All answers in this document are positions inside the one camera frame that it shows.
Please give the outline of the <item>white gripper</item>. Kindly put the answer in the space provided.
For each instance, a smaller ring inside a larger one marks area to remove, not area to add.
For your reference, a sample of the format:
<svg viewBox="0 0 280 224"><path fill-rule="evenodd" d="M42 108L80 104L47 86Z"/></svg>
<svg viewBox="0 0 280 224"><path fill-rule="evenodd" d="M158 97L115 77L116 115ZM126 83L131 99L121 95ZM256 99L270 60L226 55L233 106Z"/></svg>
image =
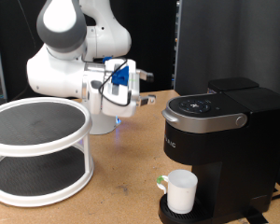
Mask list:
<svg viewBox="0 0 280 224"><path fill-rule="evenodd" d="M118 66L121 69L129 68L127 85L115 85L112 83L111 74ZM136 70L136 62L134 60L110 59L106 61L105 80L108 78L109 80L103 87L102 98L102 112L105 115L128 118L134 114L136 105L154 105L156 103L156 96L154 94L139 96L139 78L147 82L153 82L154 75L142 69Z"/></svg>

